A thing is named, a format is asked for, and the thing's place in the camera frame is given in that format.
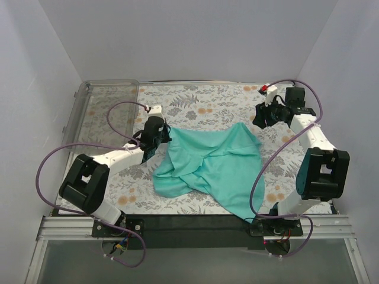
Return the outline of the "teal t shirt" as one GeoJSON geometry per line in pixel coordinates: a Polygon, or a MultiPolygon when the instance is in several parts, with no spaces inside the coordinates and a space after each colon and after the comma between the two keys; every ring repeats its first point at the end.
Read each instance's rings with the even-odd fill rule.
{"type": "Polygon", "coordinates": [[[156,193],[176,198],[210,195],[231,214],[252,221],[265,195],[261,142],[242,123],[223,131],[171,128],[165,158],[153,172],[156,193]]]}

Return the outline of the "clear plastic bin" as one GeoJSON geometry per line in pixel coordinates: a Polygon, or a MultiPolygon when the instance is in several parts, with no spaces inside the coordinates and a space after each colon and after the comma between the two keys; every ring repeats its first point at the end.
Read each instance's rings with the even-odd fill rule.
{"type": "Polygon", "coordinates": [[[75,92],[74,105],[63,129],[62,144],[91,143],[120,147],[133,135],[141,107],[135,104],[139,82],[88,80],[75,92]]]}

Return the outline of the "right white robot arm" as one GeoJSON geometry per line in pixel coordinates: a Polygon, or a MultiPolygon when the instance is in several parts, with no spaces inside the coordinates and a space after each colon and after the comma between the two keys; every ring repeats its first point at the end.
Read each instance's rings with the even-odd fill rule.
{"type": "Polygon", "coordinates": [[[280,96],[276,86],[264,85],[259,92],[266,98],[256,106],[253,124],[264,129],[278,122],[286,123],[305,152],[295,190],[259,219],[264,228],[281,235],[300,226],[299,217],[313,206],[341,197],[350,156],[326,138],[316,113],[306,107],[304,88],[287,87],[285,95],[280,96]]]}

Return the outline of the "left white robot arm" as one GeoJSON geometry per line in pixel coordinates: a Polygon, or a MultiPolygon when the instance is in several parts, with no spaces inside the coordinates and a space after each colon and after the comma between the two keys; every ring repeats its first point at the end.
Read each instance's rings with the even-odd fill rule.
{"type": "Polygon", "coordinates": [[[157,116],[147,119],[144,129],[133,136],[135,142],[127,143],[124,150],[114,150],[102,155],[78,155],[72,163],[59,195],[70,204],[98,220],[105,221],[105,229],[115,237],[121,236],[126,222],[122,211],[105,199],[108,179],[121,171],[147,162],[162,143],[167,143],[169,127],[157,116]]]}

